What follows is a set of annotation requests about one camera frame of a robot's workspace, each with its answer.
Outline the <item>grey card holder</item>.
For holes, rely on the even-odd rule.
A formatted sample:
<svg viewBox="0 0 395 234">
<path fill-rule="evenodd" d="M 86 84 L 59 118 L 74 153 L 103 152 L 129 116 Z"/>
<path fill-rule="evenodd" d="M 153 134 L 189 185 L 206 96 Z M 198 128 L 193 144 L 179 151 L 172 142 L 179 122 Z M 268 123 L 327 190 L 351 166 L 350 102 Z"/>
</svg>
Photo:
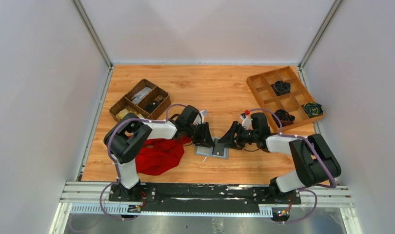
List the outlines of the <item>grey card holder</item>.
<svg viewBox="0 0 395 234">
<path fill-rule="evenodd" d="M 215 144 L 219 144 L 219 138 L 213 138 Z M 212 154 L 213 147 L 202 147 L 202 146 L 195 146 L 195 155 L 205 156 L 205 157 L 214 157 L 214 158 L 221 158 L 221 159 L 228 159 L 229 158 L 229 149 L 225 148 L 223 157 L 215 156 Z"/>
</svg>

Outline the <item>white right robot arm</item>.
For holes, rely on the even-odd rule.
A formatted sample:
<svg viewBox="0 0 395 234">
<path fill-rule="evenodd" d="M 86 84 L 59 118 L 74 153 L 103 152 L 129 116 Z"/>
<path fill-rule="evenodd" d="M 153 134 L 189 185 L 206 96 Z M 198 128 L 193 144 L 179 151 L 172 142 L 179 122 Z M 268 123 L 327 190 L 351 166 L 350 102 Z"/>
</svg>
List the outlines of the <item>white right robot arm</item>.
<svg viewBox="0 0 395 234">
<path fill-rule="evenodd" d="M 227 148 L 242 150 L 246 145 L 256 144 L 267 153 L 291 156 L 294 170 L 271 179 L 269 192 L 283 195 L 312 186 L 335 188 L 341 167 L 322 135 L 286 135 L 281 130 L 273 133 L 261 108 L 247 110 L 241 122 L 234 121 L 230 129 L 219 139 Z"/>
</svg>

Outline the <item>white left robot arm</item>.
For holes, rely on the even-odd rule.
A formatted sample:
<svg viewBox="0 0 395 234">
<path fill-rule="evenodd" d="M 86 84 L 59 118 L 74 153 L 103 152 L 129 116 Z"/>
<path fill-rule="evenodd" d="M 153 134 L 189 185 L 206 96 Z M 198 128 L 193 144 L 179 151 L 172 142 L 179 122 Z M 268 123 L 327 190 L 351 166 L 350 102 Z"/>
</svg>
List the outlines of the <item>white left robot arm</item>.
<svg viewBox="0 0 395 234">
<path fill-rule="evenodd" d="M 140 185 L 135 159 L 147 140 L 165 141 L 188 137 L 193 145 L 214 147 L 209 123 L 204 120 L 205 111 L 185 105 L 180 114 L 164 120 L 139 118 L 126 114 L 104 137 L 107 154 L 116 172 L 115 184 L 130 191 Z"/>
</svg>

